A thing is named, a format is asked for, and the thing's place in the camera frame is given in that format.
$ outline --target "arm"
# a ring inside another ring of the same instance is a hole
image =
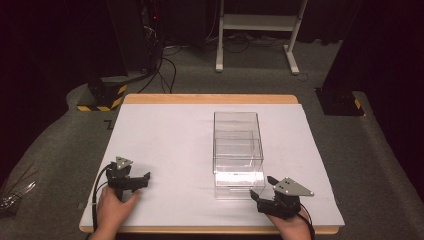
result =
[[[115,190],[109,186],[102,189],[97,205],[98,228],[90,240],[113,240],[121,224],[127,219],[140,196],[140,190],[133,193],[125,203],[119,201]]]
[[[304,218],[308,218],[305,210],[301,210],[300,214]],[[277,227],[280,232],[280,236],[284,240],[310,240],[311,235],[309,233],[308,225],[298,216],[289,218],[287,220],[266,215],[269,220]]]

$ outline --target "stacked clear box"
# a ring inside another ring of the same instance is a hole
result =
[[[258,115],[215,112],[213,165],[217,199],[250,199],[265,188]]]

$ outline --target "white metal stand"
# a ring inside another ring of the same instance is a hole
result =
[[[293,47],[296,42],[297,33],[302,23],[308,0],[302,0],[299,12],[296,16],[275,16],[275,15],[245,15],[245,14],[224,14],[224,0],[221,0],[218,49],[216,54],[216,71],[224,70],[224,50],[223,33],[224,29],[237,30],[262,30],[262,31],[283,31],[292,32],[289,45],[284,45],[284,52],[290,65],[293,75],[299,74],[299,68],[293,56]]]

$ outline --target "clear plastic container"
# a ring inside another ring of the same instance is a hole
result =
[[[258,115],[215,112],[213,165],[217,199],[250,199],[265,187]]]

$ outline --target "gray carpet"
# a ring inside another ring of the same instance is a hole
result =
[[[424,206],[388,146],[364,93],[355,92],[366,116],[325,116],[314,88],[321,87],[340,44],[297,43],[300,71],[291,75],[281,45],[250,47],[224,53],[224,71],[216,73],[215,51],[170,48],[165,57],[177,68],[174,93],[293,94],[303,105],[346,226],[336,235],[317,239],[424,239]],[[232,51],[238,45],[227,44]],[[163,62],[170,82],[173,68]],[[128,86],[135,93],[147,79]],[[86,86],[67,96],[69,111],[52,123],[31,145],[11,174],[9,183],[36,173],[37,186],[23,197],[16,217],[0,219],[0,240],[85,239],[79,220],[87,204],[104,151],[119,113],[79,112],[76,103]],[[159,77],[146,93],[161,93]],[[119,236],[131,239],[278,239],[277,236]]]

